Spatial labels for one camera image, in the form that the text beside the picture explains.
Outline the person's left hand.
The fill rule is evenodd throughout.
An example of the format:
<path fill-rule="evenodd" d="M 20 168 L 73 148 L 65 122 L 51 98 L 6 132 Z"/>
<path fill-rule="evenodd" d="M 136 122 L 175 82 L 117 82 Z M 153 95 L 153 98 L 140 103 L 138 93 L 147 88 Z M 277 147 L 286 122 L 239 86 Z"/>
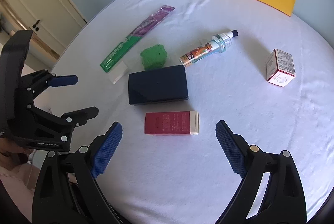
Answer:
<path fill-rule="evenodd" d="M 19 157 L 20 154 L 24 154 L 29 157 L 29 155 L 33 152 L 33 149 L 22 148 L 18 146 L 17 143 L 7 138 L 1 138 L 0 149 L 1 167 L 9 170 L 22 164 L 22 160 Z"/>

